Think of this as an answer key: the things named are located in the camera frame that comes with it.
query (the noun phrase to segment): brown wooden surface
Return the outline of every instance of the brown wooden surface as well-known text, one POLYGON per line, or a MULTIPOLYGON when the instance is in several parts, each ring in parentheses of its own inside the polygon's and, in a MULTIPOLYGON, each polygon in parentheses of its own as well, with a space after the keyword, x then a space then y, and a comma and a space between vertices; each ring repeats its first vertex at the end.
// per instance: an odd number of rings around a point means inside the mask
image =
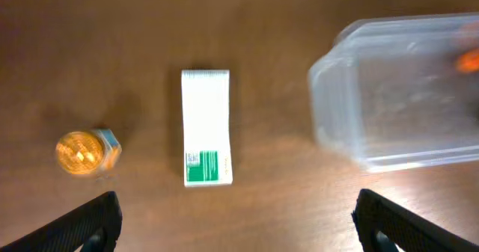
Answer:
POLYGON ((479 164, 369 174, 312 139, 308 68, 353 20, 479 0, 0 0, 0 245, 108 190, 118 251, 360 251, 372 188, 479 243, 479 164), (234 183, 183 187, 180 70, 231 70, 234 183), (64 133, 111 127, 106 180, 58 169, 64 133))

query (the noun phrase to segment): small bottle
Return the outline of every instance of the small bottle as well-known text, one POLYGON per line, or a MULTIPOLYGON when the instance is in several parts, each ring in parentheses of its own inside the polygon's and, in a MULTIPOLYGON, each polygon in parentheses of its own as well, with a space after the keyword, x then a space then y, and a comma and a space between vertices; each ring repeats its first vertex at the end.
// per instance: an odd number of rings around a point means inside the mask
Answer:
POLYGON ((121 153, 121 145, 110 129, 70 132, 57 143, 59 165, 77 176, 102 174, 111 170, 121 153))

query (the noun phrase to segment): black object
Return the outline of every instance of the black object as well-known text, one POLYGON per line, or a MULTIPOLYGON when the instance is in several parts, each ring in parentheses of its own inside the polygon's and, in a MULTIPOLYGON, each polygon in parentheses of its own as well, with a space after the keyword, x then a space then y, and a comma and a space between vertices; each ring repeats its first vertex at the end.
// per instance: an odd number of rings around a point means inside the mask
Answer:
POLYGON ((121 231, 121 210, 116 193, 106 192, 33 233, 0 248, 17 251, 113 251, 121 231))
POLYGON ((396 203, 362 189, 353 220, 365 252, 479 252, 479 247, 396 203))

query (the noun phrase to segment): barcode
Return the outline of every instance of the barcode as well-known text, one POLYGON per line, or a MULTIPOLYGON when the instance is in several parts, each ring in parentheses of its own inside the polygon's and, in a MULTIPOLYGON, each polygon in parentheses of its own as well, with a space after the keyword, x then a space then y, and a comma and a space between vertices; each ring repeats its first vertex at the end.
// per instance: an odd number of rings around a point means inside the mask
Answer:
POLYGON ((200 153, 199 152, 193 152, 193 153, 187 153, 186 154, 186 165, 194 166, 194 165, 199 165, 199 164, 200 164, 200 153))

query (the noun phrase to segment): plastic container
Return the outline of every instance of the plastic container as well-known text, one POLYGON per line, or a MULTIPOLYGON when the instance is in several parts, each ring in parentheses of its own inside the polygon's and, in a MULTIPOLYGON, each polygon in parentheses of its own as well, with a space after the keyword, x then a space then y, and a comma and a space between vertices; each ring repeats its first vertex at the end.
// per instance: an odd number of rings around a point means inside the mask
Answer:
POLYGON ((309 72, 324 146, 370 171, 479 159, 479 15, 360 20, 309 72))

